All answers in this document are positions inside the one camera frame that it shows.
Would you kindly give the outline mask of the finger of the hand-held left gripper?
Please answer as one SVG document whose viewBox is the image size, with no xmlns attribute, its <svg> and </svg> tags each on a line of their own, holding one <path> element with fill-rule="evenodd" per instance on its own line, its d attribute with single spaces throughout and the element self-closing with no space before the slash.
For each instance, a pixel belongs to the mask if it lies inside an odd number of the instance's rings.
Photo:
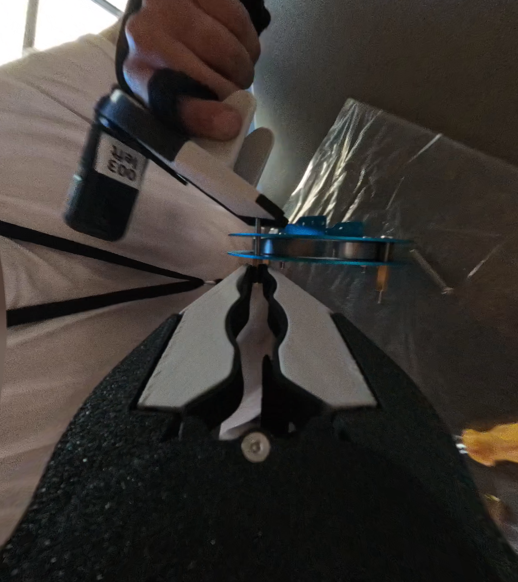
<svg viewBox="0 0 518 582">
<path fill-rule="evenodd" d="M 257 189 L 273 143 L 272 136 L 190 140 L 175 156 L 175 171 L 245 223 L 287 224 L 283 210 Z"/>
</svg>

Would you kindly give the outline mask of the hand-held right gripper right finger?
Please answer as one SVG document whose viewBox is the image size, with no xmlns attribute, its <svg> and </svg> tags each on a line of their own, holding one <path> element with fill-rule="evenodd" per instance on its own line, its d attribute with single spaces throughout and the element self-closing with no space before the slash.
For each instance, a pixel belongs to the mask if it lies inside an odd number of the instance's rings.
<svg viewBox="0 0 518 582">
<path fill-rule="evenodd" d="M 333 312 L 267 266 L 260 267 L 259 282 L 274 338 L 263 362 L 261 426 L 289 434 L 316 417 L 377 408 Z"/>
</svg>

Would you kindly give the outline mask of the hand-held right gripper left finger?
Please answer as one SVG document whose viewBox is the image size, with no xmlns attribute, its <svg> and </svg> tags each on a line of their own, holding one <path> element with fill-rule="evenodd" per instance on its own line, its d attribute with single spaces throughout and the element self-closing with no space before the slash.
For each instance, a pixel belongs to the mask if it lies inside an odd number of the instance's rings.
<svg viewBox="0 0 518 582">
<path fill-rule="evenodd" d="M 241 353 L 236 336 L 248 321 L 248 267 L 241 266 L 179 315 L 138 399 L 138 410 L 216 430 L 240 405 Z"/>
</svg>

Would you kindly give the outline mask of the blue metal turntable disc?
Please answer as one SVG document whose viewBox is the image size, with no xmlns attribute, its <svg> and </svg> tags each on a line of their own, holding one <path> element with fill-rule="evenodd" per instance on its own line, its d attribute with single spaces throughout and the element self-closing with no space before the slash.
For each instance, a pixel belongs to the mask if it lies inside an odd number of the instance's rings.
<svg viewBox="0 0 518 582">
<path fill-rule="evenodd" d="M 324 216 L 305 216 L 284 228 L 263 233 L 231 233 L 249 248 L 231 251 L 238 258 L 271 263 L 338 266 L 390 266 L 399 263 L 413 242 L 387 235 L 367 236 L 363 222 L 328 226 Z"/>
</svg>

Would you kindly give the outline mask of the person's left hand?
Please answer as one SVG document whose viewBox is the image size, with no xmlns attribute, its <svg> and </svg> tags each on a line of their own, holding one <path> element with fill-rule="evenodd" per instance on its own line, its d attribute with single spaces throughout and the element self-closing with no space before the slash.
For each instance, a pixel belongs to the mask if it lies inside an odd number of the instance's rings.
<svg viewBox="0 0 518 582">
<path fill-rule="evenodd" d="M 128 55 L 122 65 L 129 91 L 151 105 L 152 78 L 162 70 L 183 73 L 215 94 L 214 99 L 174 98 L 187 134 L 229 141 L 241 115 L 225 103 L 251 87 L 261 54 L 259 36 L 240 1 L 142 1 L 127 19 Z"/>
</svg>

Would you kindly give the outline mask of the small metal rod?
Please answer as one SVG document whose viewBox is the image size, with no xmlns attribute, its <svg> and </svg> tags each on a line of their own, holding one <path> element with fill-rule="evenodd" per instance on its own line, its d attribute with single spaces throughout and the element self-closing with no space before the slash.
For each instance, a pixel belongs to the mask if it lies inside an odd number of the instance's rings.
<svg viewBox="0 0 518 582">
<path fill-rule="evenodd" d="M 435 286 L 437 286 L 442 295 L 451 295 L 454 292 L 454 289 L 444 281 L 444 279 L 437 273 L 435 268 L 430 265 L 430 263 L 426 258 L 424 258 L 418 249 L 411 249 L 410 255 L 416 264 L 421 268 L 423 273 Z"/>
</svg>

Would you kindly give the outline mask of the large clear plastic bag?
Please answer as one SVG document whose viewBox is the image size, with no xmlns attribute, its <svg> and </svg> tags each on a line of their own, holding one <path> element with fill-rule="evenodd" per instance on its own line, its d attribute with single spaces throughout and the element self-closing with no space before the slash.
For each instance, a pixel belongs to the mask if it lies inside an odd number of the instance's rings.
<svg viewBox="0 0 518 582">
<path fill-rule="evenodd" d="M 285 269 L 342 315 L 382 380 L 380 411 L 335 423 L 380 470 L 379 501 L 371 484 L 357 489 L 357 515 L 372 520 L 363 580 L 518 581 L 518 464 L 485 467 L 453 445 L 463 430 L 518 423 L 518 169 L 350 99 L 285 210 L 413 242 L 381 304 L 367 269 Z"/>
</svg>

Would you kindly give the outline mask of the yellow handled screwdriver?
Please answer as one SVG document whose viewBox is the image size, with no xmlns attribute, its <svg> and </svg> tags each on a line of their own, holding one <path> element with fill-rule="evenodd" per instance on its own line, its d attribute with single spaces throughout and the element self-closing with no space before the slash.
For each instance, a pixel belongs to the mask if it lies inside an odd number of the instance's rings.
<svg viewBox="0 0 518 582">
<path fill-rule="evenodd" d="M 457 446 L 471 460 L 486 467 L 518 464 L 518 423 L 501 424 L 486 431 L 466 429 Z"/>
</svg>

